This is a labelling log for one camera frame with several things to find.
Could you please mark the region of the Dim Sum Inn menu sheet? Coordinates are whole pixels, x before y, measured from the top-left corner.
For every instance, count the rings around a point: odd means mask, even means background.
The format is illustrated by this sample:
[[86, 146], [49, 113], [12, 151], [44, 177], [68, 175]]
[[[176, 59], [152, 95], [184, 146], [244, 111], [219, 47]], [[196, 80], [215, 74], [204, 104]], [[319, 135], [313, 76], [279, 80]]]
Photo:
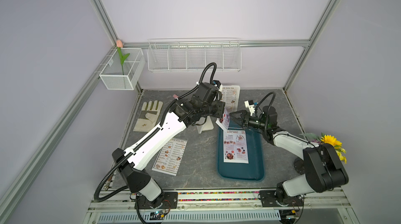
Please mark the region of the Dim Sum Inn menu sheet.
[[152, 167], [152, 171], [176, 176], [186, 146], [186, 140], [172, 138], [160, 150], [157, 159]]

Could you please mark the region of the restaurant special menu sheet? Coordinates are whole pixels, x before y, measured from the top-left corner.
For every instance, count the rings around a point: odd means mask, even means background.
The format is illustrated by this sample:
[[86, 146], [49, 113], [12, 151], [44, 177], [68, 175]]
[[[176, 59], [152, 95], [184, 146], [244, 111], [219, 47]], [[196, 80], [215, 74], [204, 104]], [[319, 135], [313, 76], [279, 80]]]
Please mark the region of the restaurant special menu sheet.
[[226, 108], [224, 108], [222, 117], [216, 120], [216, 124], [223, 130], [228, 131], [230, 124], [230, 115]]

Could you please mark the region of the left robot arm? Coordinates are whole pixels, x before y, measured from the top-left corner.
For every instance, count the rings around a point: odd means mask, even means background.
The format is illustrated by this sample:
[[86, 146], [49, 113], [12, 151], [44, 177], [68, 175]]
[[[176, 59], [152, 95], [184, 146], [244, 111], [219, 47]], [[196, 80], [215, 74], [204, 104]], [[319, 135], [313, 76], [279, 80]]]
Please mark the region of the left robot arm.
[[[118, 148], [113, 152], [115, 165], [97, 186], [94, 202], [103, 202], [124, 190], [129, 190], [143, 196], [152, 208], [163, 204], [164, 192], [145, 168], [152, 157], [177, 134], [188, 127], [204, 125], [208, 118], [222, 118], [225, 103], [221, 100], [221, 82], [214, 79], [216, 71], [215, 62], [206, 65], [197, 85], [174, 99], [154, 128], [132, 146], [126, 149]], [[101, 196], [102, 188], [115, 171], [119, 172], [125, 186]]]

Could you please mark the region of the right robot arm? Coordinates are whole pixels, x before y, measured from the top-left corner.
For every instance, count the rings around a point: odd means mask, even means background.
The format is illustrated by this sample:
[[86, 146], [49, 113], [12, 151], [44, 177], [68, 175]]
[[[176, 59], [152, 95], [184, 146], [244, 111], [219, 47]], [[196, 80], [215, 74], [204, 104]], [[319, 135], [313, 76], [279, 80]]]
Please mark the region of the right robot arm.
[[260, 103], [245, 102], [245, 109], [230, 113], [230, 119], [244, 130], [258, 130], [271, 145], [296, 155], [303, 163], [304, 174], [278, 183], [274, 199], [279, 206], [288, 206], [296, 198], [309, 193], [331, 191], [349, 182], [343, 162], [331, 144], [301, 139], [280, 128], [273, 107], [276, 93], [269, 92], [267, 106], [258, 113]]

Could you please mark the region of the teal plastic tray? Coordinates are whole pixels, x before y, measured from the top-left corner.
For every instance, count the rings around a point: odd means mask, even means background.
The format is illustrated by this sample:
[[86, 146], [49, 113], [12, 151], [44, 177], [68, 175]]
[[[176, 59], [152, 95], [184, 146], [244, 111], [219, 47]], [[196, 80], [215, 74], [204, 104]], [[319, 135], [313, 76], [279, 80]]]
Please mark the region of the teal plastic tray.
[[[229, 124], [228, 130], [244, 130]], [[217, 171], [228, 179], [244, 181], [261, 181], [265, 177], [264, 157], [261, 135], [252, 130], [246, 132], [247, 150], [249, 152], [249, 163], [224, 163], [223, 162], [223, 130], [219, 131], [217, 142]]]

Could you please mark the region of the white green work glove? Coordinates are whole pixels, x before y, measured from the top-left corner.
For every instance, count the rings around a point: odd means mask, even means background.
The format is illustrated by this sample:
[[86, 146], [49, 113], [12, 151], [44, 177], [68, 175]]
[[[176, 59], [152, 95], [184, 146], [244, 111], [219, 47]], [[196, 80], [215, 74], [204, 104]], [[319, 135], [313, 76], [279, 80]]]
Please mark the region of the white green work glove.
[[134, 132], [149, 132], [152, 130], [160, 116], [162, 101], [149, 101], [144, 102], [141, 108], [140, 116], [134, 126]]

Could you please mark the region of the yellow artificial flower bouquet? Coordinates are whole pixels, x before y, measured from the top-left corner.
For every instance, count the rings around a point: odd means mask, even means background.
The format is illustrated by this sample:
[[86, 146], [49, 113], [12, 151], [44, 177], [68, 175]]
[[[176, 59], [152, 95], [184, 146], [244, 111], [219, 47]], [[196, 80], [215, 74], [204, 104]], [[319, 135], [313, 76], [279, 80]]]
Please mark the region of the yellow artificial flower bouquet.
[[347, 151], [343, 148], [342, 142], [338, 141], [335, 136], [332, 135], [326, 135], [324, 133], [321, 133], [321, 135], [317, 135], [314, 133], [305, 133], [301, 134], [301, 136], [306, 137], [308, 140], [318, 143], [318, 144], [330, 144], [334, 147], [337, 156], [339, 157], [340, 161], [343, 163], [347, 163], [347, 158], [345, 157], [345, 154]]

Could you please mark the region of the pink artificial tulip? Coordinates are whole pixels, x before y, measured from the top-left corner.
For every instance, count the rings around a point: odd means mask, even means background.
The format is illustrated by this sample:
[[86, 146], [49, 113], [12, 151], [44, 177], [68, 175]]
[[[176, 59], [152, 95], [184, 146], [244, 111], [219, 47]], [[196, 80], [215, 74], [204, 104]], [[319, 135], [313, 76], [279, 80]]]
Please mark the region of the pink artificial tulip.
[[118, 51], [118, 54], [119, 54], [119, 57], [120, 57], [120, 64], [121, 64], [122, 74], [125, 75], [124, 62], [129, 57], [130, 53], [123, 54], [123, 52], [122, 52], [123, 42], [120, 39], [118, 39], [116, 41], [116, 47], [117, 47], [117, 51]]

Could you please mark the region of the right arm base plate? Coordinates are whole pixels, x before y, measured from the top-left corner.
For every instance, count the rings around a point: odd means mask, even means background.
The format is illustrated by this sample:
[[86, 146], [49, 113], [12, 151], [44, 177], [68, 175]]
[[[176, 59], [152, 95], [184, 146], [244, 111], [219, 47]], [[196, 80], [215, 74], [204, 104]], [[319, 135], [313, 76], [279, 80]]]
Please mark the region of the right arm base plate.
[[258, 199], [263, 207], [301, 207], [304, 204], [302, 196], [288, 196], [281, 190], [260, 190]]

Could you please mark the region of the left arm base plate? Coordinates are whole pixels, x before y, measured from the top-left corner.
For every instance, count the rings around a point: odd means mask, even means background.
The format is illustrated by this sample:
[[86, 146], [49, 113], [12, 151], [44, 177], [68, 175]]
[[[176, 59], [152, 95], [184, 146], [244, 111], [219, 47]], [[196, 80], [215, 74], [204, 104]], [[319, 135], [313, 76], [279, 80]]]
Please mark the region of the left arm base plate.
[[155, 200], [149, 201], [145, 196], [136, 196], [139, 209], [176, 209], [178, 204], [178, 192], [163, 192]]

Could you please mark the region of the white mesh wall basket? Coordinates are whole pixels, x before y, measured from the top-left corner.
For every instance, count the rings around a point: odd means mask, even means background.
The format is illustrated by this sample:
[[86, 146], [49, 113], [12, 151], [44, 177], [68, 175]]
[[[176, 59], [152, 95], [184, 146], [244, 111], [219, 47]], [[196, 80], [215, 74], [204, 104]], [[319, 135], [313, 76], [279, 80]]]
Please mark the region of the white mesh wall basket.
[[117, 48], [99, 77], [108, 90], [135, 90], [145, 64], [141, 48]]

